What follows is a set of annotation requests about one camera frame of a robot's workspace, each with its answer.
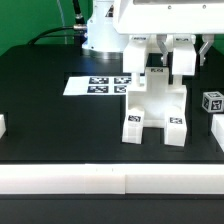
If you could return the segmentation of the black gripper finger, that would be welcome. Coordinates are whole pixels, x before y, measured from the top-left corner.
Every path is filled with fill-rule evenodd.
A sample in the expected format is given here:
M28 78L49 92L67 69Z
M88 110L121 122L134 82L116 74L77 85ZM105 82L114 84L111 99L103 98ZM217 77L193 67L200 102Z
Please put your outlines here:
M203 66L205 62L205 55L214 43L213 34L203 34L202 35L203 44L199 49L200 65Z
M167 34L157 35L156 42L162 53L161 61L163 65L166 66L168 62L168 54L171 52L173 46L173 36Z

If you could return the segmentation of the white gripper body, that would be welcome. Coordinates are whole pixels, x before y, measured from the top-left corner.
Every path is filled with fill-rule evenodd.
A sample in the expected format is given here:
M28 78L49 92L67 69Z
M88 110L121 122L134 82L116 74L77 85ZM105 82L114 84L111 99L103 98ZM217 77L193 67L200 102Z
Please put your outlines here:
M223 34L224 0L114 0L121 34Z

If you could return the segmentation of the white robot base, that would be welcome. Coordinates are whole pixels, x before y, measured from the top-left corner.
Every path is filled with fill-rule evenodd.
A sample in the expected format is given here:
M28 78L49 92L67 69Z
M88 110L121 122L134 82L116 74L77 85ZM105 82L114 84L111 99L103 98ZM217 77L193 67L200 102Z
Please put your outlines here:
M120 59L129 37L113 27L114 0L93 0L93 13L87 21L83 54L100 59Z

